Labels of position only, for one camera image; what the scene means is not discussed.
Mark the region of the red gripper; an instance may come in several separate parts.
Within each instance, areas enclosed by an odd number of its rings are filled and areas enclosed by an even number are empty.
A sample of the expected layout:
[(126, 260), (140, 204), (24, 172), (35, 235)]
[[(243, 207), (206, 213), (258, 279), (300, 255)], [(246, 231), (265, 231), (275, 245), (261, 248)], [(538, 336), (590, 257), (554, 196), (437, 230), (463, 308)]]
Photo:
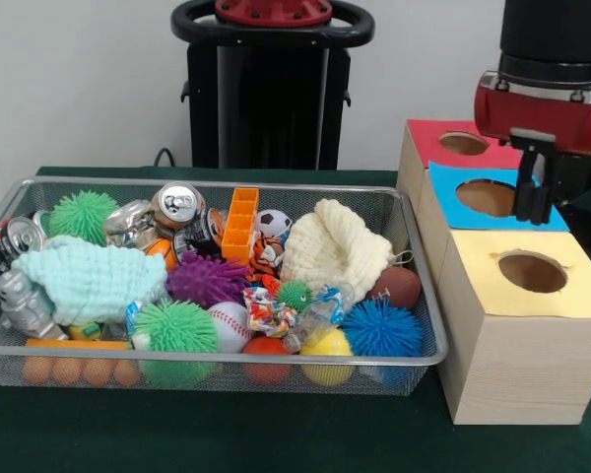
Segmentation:
[[(494, 139), (516, 138), (552, 144), (561, 153), (591, 156), (591, 89), (552, 90), (512, 84), (500, 90), (495, 81), (477, 87), (475, 123), (478, 131)], [(536, 163), (536, 217), (533, 168)], [(543, 150), (537, 159), (534, 147), (523, 152), (518, 169), (514, 214), (520, 222), (546, 224), (556, 194), (558, 154)]]

